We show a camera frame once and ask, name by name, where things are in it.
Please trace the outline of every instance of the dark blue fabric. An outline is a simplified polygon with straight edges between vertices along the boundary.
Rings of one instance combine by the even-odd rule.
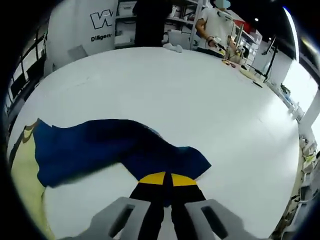
[[[39,120],[33,137],[37,176],[44,186],[114,163],[122,163],[138,181],[159,172],[196,179],[211,166],[198,150],[175,147],[132,120],[92,120],[69,128]]]

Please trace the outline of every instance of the white t-shirt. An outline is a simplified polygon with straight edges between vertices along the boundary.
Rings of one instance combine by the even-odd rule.
[[[204,30],[208,36],[221,38],[220,44],[227,49],[228,36],[232,39],[236,37],[236,25],[233,21],[227,21],[224,17],[218,16],[216,8],[205,8],[200,13],[199,19],[205,20]],[[201,38],[199,48],[215,50],[206,43],[206,39]]]

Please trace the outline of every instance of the person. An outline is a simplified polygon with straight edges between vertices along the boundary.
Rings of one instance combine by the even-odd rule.
[[[171,0],[137,0],[132,10],[136,15],[136,47],[162,47],[165,20],[172,7]]]
[[[217,7],[217,1],[211,1],[214,8],[205,8],[200,13],[195,28],[201,37],[197,51],[223,58],[225,54],[236,55],[237,48],[233,39],[236,37],[236,26],[230,17],[226,20],[223,14],[229,14],[224,6]]]

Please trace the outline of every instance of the metal shelving unit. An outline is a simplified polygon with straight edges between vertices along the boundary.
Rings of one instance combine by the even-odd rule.
[[[123,2],[129,2],[129,1],[128,0],[120,0],[119,1],[119,3],[123,3]],[[180,17],[168,17],[166,20],[171,23],[186,25],[186,26],[188,26],[188,28],[191,29],[190,38],[189,38],[189,42],[190,42],[189,49],[191,49],[194,37],[196,35],[196,22],[199,17],[199,13],[201,12],[201,10],[203,8],[203,0],[173,0],[172,3],[175,6],[181,7]],[[187,8],[194,8],[194,7],[195,7],[194,20],[192,21],[192,20],[182,19],[182,17],[184,17],[184,14],[186,13],[186,9]],[[115,21],[116,21],[115,24],[117,26],[117,22],[125,21],[125,20],[134,21],[135,18],[136,18],[136,16],[133,16],[132,14],[130,14],[130,15],[117,15],[115,17]],[[128,42],[127,44],[126,43],[119,43],[119,44],[116,43],[115,48],[116,49],[117,48],[126,48],[126,47],[132,47],[133,45],[134,44],[132,42]]]

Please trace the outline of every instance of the white table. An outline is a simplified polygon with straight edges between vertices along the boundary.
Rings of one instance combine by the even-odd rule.
[[[197,181],[205,197],[242,218],[245,230],[258,238],[269,237],[276,227],[295,182],[298,125],[288,108],[268,87],[255,86],[220,59],[199,52],[129,48],[66,65],[26,101],[9,150],[24,125],[37,118],[58,127],[130,119],[175,146],[198,149],[212,164]],[[128,197],[136,184],[117,164],[47,188],[53,233],[57,238],[78,235],[93,215]]]

